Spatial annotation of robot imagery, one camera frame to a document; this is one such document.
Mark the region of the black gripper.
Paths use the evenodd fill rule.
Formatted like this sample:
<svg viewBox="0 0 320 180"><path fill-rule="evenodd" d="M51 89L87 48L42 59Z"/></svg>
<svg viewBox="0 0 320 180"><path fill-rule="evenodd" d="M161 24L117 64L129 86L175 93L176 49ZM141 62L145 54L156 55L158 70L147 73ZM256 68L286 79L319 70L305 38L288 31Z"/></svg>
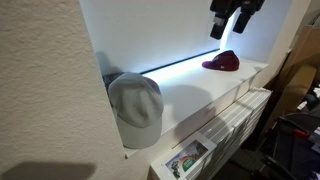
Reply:
<svg viewBox="0 0 320 180"><path fill-rule="evenodd" d="M212 0L210 10L215 12L214 25L210 36L220 40L228 23L230 15L238 8L242 13L239 15L233 31L241 34L252 14L259 11L265 0Z"/></svg>

